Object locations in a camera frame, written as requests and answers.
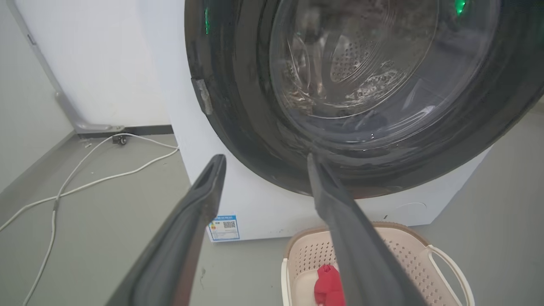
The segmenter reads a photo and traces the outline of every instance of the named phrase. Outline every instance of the green light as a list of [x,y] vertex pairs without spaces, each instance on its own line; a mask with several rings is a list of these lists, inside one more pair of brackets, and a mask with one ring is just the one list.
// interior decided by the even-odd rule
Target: green light
[[465,0],[455,0],[455,11],[457,12],[457,16],[461,15],[463,12],[463,9],[465,8]]
[[208,35],[208,33],[209,33],[208,8],[206,8],[206,10],[204,11],[204,18],[205,18],[205,23],[206,23],[206,35]]

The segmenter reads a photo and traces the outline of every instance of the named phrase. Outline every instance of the laundry basket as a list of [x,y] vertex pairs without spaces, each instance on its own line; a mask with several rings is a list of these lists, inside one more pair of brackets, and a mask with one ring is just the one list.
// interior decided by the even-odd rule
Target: laundry basket
[[[441,257],[453,270],[467,305],[474,305],[465,276],[443,251],[401,224],[376,222],[373,225],[429,305],[461,305],[432,254]],[[338,269],[331,235],[326,228],[303,231],[291,239],[281,265],[283,306],[316,305],[313,288],[318,279],[317,269],[322,265],[334,265]]]

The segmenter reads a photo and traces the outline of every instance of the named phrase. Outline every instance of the red clothing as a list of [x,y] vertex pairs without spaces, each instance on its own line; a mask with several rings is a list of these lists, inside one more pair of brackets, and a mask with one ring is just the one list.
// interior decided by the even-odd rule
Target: red clothing
[[345,306],[340,273],[331,265],[317,270],[319,279],[313,288],[316,303],[324,306]]

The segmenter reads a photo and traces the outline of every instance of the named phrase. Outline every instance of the white cable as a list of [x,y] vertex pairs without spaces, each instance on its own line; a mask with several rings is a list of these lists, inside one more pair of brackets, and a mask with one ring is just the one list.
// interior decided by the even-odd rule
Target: white cable
[[[102,145],[103,143],[105,143],[106,141],[112,139],[113,137],[115,136],[132,136],[132,137],[136,137],[136,138],[140,138],[140,139],[143,139],[143,140],[147,140],[147,141],[150,141],[150,142],[153,142],[153,143],[156,143],[158,145],[162,145],[162,146],[165,146],[167,148],[172,148],[174,149],[173,152],[169,153],[169,154],[166,154],[164,156],[161,156],[161,157],[157,157],[155,158],[154,160],[152,161],[149,161],[147,162],[145,165],[141,166],[140,168],[138,169],[135,169],[135,170],[132,170],[132,171],[129,171],[129,172],[125,172],[125,173],[121,173],[121,174],[116,174],[116,175],[112,175],[112,176],[109,176],[107,178],[103,178],[103,179],[99,179],[99,180],[96,180],[94,182],[91,182],[91,183],[88,183],[86,185],[83,185],[83,186],[80,186],[76,189],[73,189],[73,190],[70,190],[68,192],[65,192],[65,193],[62,193],[64,188],[66,187],[66,185],[68,184],[68,182],[70,181],[70,179],[72,178],[72,176],[74,175],[74,173],[77,171],[77,169],[79,168],[79,166],[81,166],[81,164],[87,159],[87,157],[89,157],[100,145]],[[23,306],[26,306],[28,304],[28,301],[30,301],[30,298],[32,297],[32,294],[34,293],[34,290],[36,289],[36,286],[38,285],[38,282],[40,281],[40,278],[41,278],[41,275],[43,274],[44,272],[44,269],[45,269],[45,265],[47,264],[47,260],[49,259],[49,255],[51,254],[51,249],[53,248],[53,242],[55,240],[55,232],[56,232],[56,229],[55,229],[55,223],[56,223],[56,215],[57,215],[57,209],[58,209],[58,204],[59,204],[59,199],[61,197],[64,197],[66,195],[69,195],[69,194],[72,194],[74,192],[77,192],[77,191],[80,191],[82,189],[85,189],[87,187],[90,187],[90,186],[93,186],[95,184],[98,184],[100,182],[104,182],[104,181],[107,181],[107,180],[111,180],[111,179],[114,179],[114,178],[119,178],[121,176],[125,176],[125,175],[130,175],[130,174],[134,174],[144,168],[146,168],[147,166],[151,165],[152,163],[156,162],[156,161],[159,161],[159,160],[162,160],[163,158],[167,158],[171,155],[173,155],[174,153],[178,152],[179,148],[176,147],[176,146],[172,146],[172,145],[167,145],[167,144],[164,144],[164,143],[160,143],[158,141],[155,141],[153,139],[149,139],[149,138],[145,138],[145,137],[142,137],[142,136],[138,136],[138,135],[134,135],[134,134],[130,134],[130,133],[119,133],[119,134],[115,134],[113,136],[110,136],[106,139],[104,139],[102,142],[100,142],[98,145],[96,145],[96,147],[94,147],[78,164],[77,166],[74,168],[74,170],[72,171],[72,173],[70,173],[70,175],[68,176],[68,178],[64,181],[64,183],[62,184],[59,192],[57,193],[57,196],[56,197],[50,197],[50,198],[47,198],[47,199],[43,199],[43,200],[39,200],[39,201],[36,201],[34,203],[30,203],[28,205],[25,205],[23,206],[23,208],[21,208],[19,211],[17,211],[17,213],[15,213],[6,223],[4,223],[4,225],[2,225],[2,227],[0,227],[0,231],[2,231],[3,229],[5,229],[11,222],[13,222],[20,214],[22,214],[23,212],[25,212],[27,209],[31,208],[31,207],[34,207],[36,205],[39,205],[39,204],[42,204],[42,203],[45,203],[47,201],[51,201],[51,200],[55,200],[55,205],[53,207],[53,215],[52,215],[52,218],[51,218],[51,241],[49,243],[49,247],[47,248],[47,253],[45,254],[45,257],[44,257],[44,260],[43,262],[41,263],[41,267],[40,267],[40,270],[38,272],[38,276],[36,277],[36,279],[34,280],[34,284],[32,285],[32,288],[30,288],[30,291],[28,292],[28,295],[27,297],[24,299],[24,302],[23,302]]]
[[[178,150],[176,149],[176,150],[174,150],[174,151],[171,152],[171,153],[168,153],[168,154],[163,155],[163,156],[161,156],[161,157],[157,157],[157,158],[155,158],[154,160],[147,162],[145,165],[141,166],[140,168],[138,168],[138,169],[136,169],[136,170],[132,170],[132,171],[129,171],[129,172],[125,172],[125,173],[121,173],[121,174],[116,174],[116,175],[108,176],[107,178],[103,178],[103,179],[96,180],[96,181],[91,182],[91,183],[88,183],[88,184],[86,184],[86,185],[77,187],[76,189],[73,189],[73,190],[70,190],[70,191],[68,191],[68,192],[65,192],[65,193],[61,194],[60,196],[61,196],[61,197],[64,197],[64,196],[66,196],[66,195],[72,194],[72,193],[74,193],[74,192],[78,192],[78,191],[80,191],[80,190],[82,190],[82,189],[85,189],[85,188],[87,188],[87,187],[91,187],[91,186],[93,186],[93,185],[96,185],[96,184],[98,184],[98,183],[102,183],[102,182],[107,181],[107,180],[116,179],[116,178],[120,178],[121,176],[134,174],[134,173],[136,173],[136,172],[138,172],[138,171],[143,170],[144,168],[146,168],[147,166],[151,165],[152,163],[155,163],[155,162],[160,161],[160,160],[162,160],[162,159],[164,159],[164,158],[167,158],[167,157],[169,157],[169,156],[172,156],[172,155],[173,155],[174,153],[176,153],[177,151],[178,151]],[[2,225],[2,227],[0,227],[0,231],[4,230],[6,227],[8,227],[8,225],[9,225],[11,222],[13,222],[18,216],[20,216],[20,215],[21,215],[23,212],[25,212],[27,209],[33,208],[34,206],[39,205],[39,204],[43,204],[43,203],[45,203],[45,202],[49,202],[49,201],[54,200],[54,199],[56,199],[56,198],[57,198],[57,197],[50,197],[50,198],[43,199],[43,200],[39,200],[39,201],[36,201],[36,202],[34,202],[34,203],[30,203],[30,204],[28,204],[28,205],[23,206],[21,209],[19,209],[19,211],[17,211],[17,212],[13,215],[13,217],[11,217],[6,223],[4,223],[4,225]]]
[[27,297],[24,299],[23,306],[27,306],[28,301],[30,301],[30,297],[34,293],[34,290],[36,289],[36,286],[38,285],[38,282],[40,281],[41,275],[44,272],[45,264],[47,263],[47,260],[49,259],[49,255],[51,254],[51,249],[53,248],[53,242],[55,241],[55,219],[56,219],[57,212],[54,210],[53,215],[51,216],[51,241],[49,242],[49,247],[47,248],[47,253],[45,253],[44,260],[41,262],[40,270],[38,271],[38,276],[34,280],[34,284],[32,284],[32,288],[30,288],[30,291],[27,294]]

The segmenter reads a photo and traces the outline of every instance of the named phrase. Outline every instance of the gray floor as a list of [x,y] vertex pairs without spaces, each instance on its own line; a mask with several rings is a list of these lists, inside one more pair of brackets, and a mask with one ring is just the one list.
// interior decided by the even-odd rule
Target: gray floor
[[[173,136],[154,136],[174,144]],[[0,224],[19,207],[55,195],[92,146],[70,141],[8,194]],[[105,145],[67,189],[138,168],[169,149],[131,139]],[[484,159],[432,223],[417,227],[467,276],[478,305],[543,305],[544,117],[527,115]],[[102,305],[187,191],[179,155],[61,200],[58,236],[29,305]],[[52,202],[0,232],[0,305],[19,305],[50,238]],[[280,263],[288,239],[211,244],[204,238],[192,305],[281,305]]]

